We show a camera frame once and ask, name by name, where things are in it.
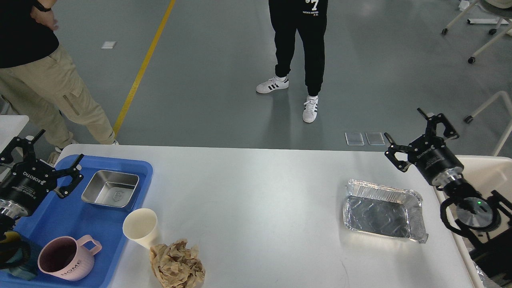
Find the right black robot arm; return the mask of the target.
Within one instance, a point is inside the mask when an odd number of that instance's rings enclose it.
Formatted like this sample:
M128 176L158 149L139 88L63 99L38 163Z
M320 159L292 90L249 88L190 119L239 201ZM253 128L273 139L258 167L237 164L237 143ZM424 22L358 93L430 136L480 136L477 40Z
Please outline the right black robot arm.
M390 143L386 157L402 172L414 165L430 186L446 194L440 205L443 224L470 241L474 247L470 257L483 273L494 283L508 286L512 277L511 228L486 242L478 235L497 230L502 215L510 218L511 202L495 190L484 198L464 178L462 162L446 145L447 139L457 139L459 134L443 113L418 111L427 122L425 132L407 146L398 145L384 133Z

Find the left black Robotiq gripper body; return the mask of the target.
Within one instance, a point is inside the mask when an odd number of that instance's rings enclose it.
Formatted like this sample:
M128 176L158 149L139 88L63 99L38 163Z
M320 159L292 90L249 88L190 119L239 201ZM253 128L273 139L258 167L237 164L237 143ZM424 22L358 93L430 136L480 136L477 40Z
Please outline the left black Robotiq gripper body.
M56 188L53 166L46 162L18 163L1 182L1 214L9 218L31 216Z

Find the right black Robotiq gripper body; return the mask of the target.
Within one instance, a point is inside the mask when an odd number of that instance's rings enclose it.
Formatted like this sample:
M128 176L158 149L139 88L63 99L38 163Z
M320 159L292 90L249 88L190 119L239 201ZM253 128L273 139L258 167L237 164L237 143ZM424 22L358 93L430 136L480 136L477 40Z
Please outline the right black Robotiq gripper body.
M444 186L462 178L463 164L446 147L442 137L421 136L409 144L408 161L431 186Z

